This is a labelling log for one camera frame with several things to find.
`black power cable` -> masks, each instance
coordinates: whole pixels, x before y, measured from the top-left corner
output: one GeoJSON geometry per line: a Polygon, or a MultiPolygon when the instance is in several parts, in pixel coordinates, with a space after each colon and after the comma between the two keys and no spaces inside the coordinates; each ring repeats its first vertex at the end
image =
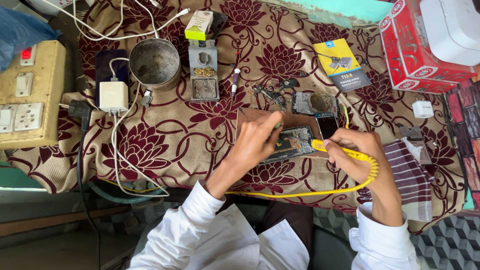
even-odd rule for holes
{"type": "Polygon", "coordinates": [[[84,205],[85,215],[87,216],[88,222],[93,227],[96,234],[96,267],[100,270],[100,232],[98,231],[97,226],[90,217],[90,213],[87,209],[87,203],[85,202],[84,189],[82,187],[82,152],[85,140],[85,134],[88,131],[88,126],[90,125],[90,115],[92,114],[92,108],[85,102],[72,100],[69,105],[60,104],[62,107],[68,108],[68,115],[73,117],[80,117],[82,119],[82,136],[80,138],[80,144],[78,146],[78,155],[77,155],[77,184],[80,194],[82,196],[82,204],[84,205]]]}

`dark trousers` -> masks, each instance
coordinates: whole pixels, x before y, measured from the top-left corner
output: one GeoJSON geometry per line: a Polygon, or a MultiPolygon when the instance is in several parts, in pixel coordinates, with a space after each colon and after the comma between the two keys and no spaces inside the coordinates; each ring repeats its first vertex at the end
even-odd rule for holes
{"type": "MultiPolygon", "coordinates": [[[[234,196],[231,194],[225,195],[227,198],[225,204],[217,212],[227,209],[234,203],[234,196]]],[[[309,206],[284,203],[279,201],[270,201],[267,210],[262,219],[262,224],[258,234],[272,228],[280,223],[282,220],[287,222],[292,227],[293,231],[298,235],[308,250],[311,251],[312,246],[312,230],[313,230],[313,208],[309,206]]]]}

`blue plastic bag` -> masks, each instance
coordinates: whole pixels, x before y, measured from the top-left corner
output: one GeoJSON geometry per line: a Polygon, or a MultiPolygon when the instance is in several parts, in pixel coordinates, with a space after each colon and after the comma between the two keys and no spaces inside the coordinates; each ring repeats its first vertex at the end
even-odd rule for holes
{"type": "Polygon", "coordinates": [[[23,12],[0,7],[0,72],[15,54],[43,40],[56,40],[52,27],[23,12]]]}

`purple screwdriver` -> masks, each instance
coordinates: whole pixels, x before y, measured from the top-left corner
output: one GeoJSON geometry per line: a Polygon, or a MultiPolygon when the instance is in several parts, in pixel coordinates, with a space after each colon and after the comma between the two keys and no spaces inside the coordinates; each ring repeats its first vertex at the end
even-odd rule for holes
{"type": "Polygon", "coordinates": [[[239,80],[240,69],[236,68],[235,74],[233,75],[233,84],[232,84],[232,104],[233,104],[233,97],[235,96],[235,92],[237,91],[237,82],[239,80]]]}

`white shirt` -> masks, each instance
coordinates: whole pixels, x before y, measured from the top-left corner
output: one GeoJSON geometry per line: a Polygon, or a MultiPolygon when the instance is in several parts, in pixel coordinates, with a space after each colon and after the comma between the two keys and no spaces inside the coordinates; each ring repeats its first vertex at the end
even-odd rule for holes
{"type": "MultiPolygon", "coordinates": [[[[169,209],[148,234],[130,269],[307,269],[307,249],[287,220],[257,235],[235,205],[215,215],[224,202],[197,182],[185,203],[169,209]]],[[[358,251],[352,269],[420,269],[405,213],[400,227],[374,222],[372,203],[360,205],[357,215],[359,227],[349,232],[358,251]]]]}

